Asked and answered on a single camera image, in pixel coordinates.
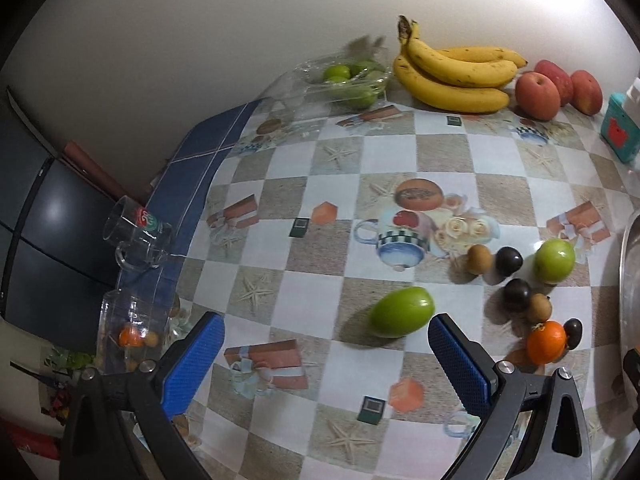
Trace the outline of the dark plum small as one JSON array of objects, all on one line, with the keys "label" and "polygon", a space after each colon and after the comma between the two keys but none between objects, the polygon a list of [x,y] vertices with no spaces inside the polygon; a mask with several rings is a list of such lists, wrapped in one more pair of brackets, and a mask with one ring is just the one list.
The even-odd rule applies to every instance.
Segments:
[{"label": "dark plum small", "polygon": [[576,349],[582,342],[582,334],[584,333],[582,321],[579,318],[570,318],[564,323],[563,328],[566,336],[566,348],[568,350]]}]

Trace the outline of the orange tangerine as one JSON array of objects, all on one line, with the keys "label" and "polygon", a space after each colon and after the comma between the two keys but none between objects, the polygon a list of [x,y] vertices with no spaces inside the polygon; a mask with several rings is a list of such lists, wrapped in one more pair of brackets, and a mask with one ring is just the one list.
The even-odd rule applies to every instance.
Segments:
[{"label": "orange tangerine", "polygon": [[555,321],[538,323],[526,339],[526,354],[535,365],[546,365],[559,359],[566,348],[566,331]]}]

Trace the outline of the round green fruit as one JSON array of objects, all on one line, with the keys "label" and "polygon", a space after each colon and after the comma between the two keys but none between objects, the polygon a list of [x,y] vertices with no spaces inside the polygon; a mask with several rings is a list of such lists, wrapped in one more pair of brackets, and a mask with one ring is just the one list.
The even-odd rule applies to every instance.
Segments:
[{"label": "round green fruit", "polygon": [[541,283],[557,285],[566,280],[575,265],[574,247],[568,240],[550,238],[537,249],[534,274]]}]

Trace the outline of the oval green mango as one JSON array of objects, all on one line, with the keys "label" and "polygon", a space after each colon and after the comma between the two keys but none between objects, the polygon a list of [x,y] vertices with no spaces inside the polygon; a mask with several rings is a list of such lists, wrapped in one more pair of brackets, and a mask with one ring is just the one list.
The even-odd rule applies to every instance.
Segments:
[{"label": "oval green mango", "polygon": [[369,330],[381,338],[400,338],[420,330],[435,313],[435,301],[423,287],[390,292],[371,308]]}]

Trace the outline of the stainless steel bowl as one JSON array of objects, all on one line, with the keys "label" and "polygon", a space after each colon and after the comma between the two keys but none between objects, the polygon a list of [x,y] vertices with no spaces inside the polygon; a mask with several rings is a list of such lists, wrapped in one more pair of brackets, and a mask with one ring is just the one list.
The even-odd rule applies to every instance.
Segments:
[{"label": "stainless steel bowl", "polygon": [[639,344],[640,211],[626,225],[620,246],[620,355]]}]

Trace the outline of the clear plastic fruit container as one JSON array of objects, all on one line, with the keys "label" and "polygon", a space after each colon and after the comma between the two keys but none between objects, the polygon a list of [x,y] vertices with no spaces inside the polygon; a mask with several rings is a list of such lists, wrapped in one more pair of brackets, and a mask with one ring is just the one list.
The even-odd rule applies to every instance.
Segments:
[{"label": "clear plastic fruit container", "polygon": [[168,311],[125,289],[107,292],[101,304],[96,358],[102,375],[133,372],[145,360],[158,361],[168,337]]}]

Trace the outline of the teal plastic box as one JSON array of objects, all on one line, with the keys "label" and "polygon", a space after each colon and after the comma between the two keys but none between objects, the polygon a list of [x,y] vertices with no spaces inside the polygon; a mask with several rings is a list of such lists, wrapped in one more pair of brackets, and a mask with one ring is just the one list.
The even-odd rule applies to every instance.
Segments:
[{"label": "teal plastic box", "polygon": [[612,93],[601,125],[601,136],[623,164],[639,154],[640,79],[625,93]]}]

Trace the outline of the red apple right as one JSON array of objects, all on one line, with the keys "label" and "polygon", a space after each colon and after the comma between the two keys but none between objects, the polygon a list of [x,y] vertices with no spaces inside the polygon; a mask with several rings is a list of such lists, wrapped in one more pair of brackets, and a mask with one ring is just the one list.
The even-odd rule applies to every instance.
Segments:
[{"label": "red apple right", "polygon": [[602,108],[603,94],[597,79],[586,70],[575,70],[570,80],[573,84],[570,104],[587,116],[598,114]]}]

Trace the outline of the patterned vinyl tablecloth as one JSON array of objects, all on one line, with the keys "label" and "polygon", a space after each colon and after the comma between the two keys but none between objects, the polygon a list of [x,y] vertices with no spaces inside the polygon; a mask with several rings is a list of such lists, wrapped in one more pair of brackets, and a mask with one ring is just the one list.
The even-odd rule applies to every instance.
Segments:
[{"label": "patterned vinyl tablecloth", "polygon": [[587,419],[593,474],[614,476],[637,440],[620,364],[618,258],[639,177],[567,108],[536,124],[396,103],[389,118],[289,124],[250,103],[195,126],[149,208],[176,231],[172,258],[124,283],[170,307],[182,332],[224,317],[227,347],[290,340],[308,384],[282,389],[218,356],[186,413],[195,456],[215,479],[437,479],[477,427],[427,342],[368,329],[370,307],[425,289],[495,359],[524,360],[526,318],[496,278],[469,274],[480,244],[530,258],[576,245],[548,293],[556,322],[582,323],[562,357]]}]

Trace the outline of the red apple middle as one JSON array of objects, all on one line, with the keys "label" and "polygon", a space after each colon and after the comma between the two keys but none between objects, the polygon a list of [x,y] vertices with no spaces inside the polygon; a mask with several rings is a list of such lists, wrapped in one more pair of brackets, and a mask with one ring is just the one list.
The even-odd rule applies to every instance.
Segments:
[{"label": "red apple middle", "polygon": [[559,92],[562,107],[573,99],[573,81],[570,79],[570,75],[559,65],[549,60],[540,60],[535,65],[534,71],[543,74],[554,83],[556,90]]}]

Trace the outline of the yellow banana bunch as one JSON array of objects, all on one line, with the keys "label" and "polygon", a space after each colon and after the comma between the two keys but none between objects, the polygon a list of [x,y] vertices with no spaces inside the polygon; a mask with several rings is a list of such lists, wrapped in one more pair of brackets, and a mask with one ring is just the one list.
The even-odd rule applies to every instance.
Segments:
[{"label": "yellow banana bunch", "polygon": [[504,87],[527,61],[518,52],[491,46],[434,49],[420,38],[419,24],[401,15],[396,79],[416,100],[439,110],[490,114],[509,105]]}]

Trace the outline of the clear plastic tray of limes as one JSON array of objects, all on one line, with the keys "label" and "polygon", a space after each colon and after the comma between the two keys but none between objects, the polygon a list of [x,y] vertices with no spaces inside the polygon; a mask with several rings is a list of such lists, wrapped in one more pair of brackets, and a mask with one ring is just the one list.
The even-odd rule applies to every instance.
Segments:
[{"label": "clear plastic tray of limes", "polygon": [[276,116],[291,120],[356,114],[382,101],[391,74],[385,48],[341,51],[300,63],[260,98]]}]

